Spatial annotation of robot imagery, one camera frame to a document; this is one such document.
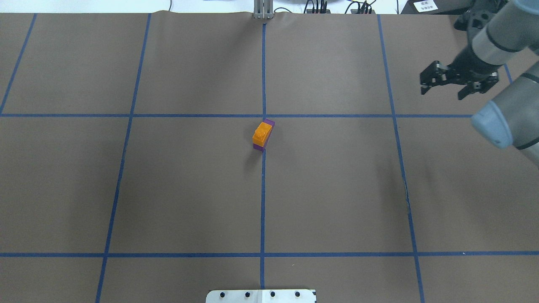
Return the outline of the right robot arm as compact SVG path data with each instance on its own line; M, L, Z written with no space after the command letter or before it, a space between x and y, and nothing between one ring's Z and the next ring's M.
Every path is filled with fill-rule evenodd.
M485 94L499 82L499 69L525 49L538 54L537 0L474 0L454 23L467 34L467 44L444 65L435 60L419 76L420 92L460 85L459 100ZM474 129L499 149L514 147L534 165L539 162L539 63L487 101L470 121Z

